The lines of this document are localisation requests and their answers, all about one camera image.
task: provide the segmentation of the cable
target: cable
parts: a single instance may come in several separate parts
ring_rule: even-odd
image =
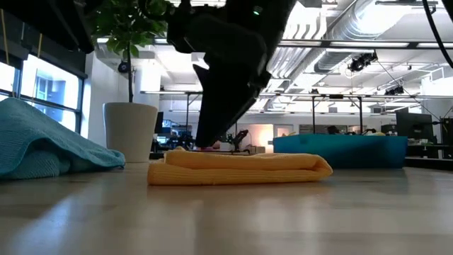
[[[448,51],[445,49],[444,43],[442,42],[442,38],[439,35],[439,32],[437,31],[436,24],[434,23],[434,19],[432,19],[430,7],[428,6],[428,0],[422,0],[423,2],[423,8],[425,9],[426,13],[426,18],[428,18],[428,22],[430,23],[430,27],[432,30],[432,34],[434,34],[434,37],[436,38],[437,44],[439,45],[440,51],[444,55],[445,60],[448,62],[451,68],[453,68],[453,61],[448,55]]]
[[[392,78],[394,80],[394,82],[396,82],[398,85],[400,85],[399,82],[397,82],[397,80],[395,80],[395,78],[389,73],[389,71],[387,71],[387,69],[385,69],[385,67],[381,64],[381,62],[379,60],[377,60],[377,62],[379,63],[379,65],[382,67],[382,69],[390,76],[390,78]],[[409,94],[410,96],[412,96],[405,88],[403,88],[404,92],[406,92],[407,94]],[[440,119],[434,114],[434,113],[431,113],[430,110],[428,110],[422,103],[420,103],[420,101],[418,101],[417,99],[415,98],[412,98],[415,102],[417,102],[421,107],[423,107],[427,112],[429,112],[432,116],[434,116],[434,118],[436,118],[436,120],[440,121]]]

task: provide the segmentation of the doorway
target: doorway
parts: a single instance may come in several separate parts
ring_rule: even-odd
[[[282,137],[283,135],[289,135],[294,132],[294,125],[274,125],[274,138],[275,137]]]

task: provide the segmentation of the computer monitor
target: computer monitor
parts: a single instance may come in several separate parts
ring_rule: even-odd
[[[432,118],[430,114],[396,113],[396,131],[399,136],[432,141]]]
[[[154,128],[154,134],[162,133],[162,122],[164,121],[164,112],[157,113],[156,127]]]

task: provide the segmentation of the white pot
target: white pot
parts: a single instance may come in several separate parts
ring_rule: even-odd
[[[107,148],[125,155],[127,163],[149,161],[157,108],[139,103],[104,103]]]

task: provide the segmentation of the person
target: person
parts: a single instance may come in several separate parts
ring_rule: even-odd
[[[332,125],[332,126],[327,127],[327,133],[329,135],[336,135],[336,134],[340,133],[340,131],[338,130],[338,128],[336,126]]]

